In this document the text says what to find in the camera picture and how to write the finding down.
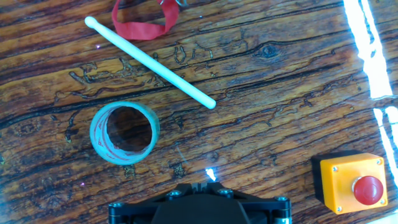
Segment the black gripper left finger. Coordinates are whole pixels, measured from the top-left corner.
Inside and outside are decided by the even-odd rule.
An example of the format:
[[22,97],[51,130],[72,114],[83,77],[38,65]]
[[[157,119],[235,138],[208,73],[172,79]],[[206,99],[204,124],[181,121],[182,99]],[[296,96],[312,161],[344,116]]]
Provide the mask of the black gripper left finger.
[[108,223],[133,223],[137,216],[155,215],[165,202],[199,193],[199,183],[178,184],[174,189],[139,203],[112,202],[108,205]]

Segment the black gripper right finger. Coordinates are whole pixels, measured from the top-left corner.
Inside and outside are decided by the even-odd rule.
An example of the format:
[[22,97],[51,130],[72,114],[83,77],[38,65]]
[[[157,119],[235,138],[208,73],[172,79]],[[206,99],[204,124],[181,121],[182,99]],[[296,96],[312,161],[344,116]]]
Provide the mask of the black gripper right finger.
[[291,201],[285,196],[260,198],[224,187],[219,182],[211,183],[211,193],[239,202],[250,223],[292,223]]

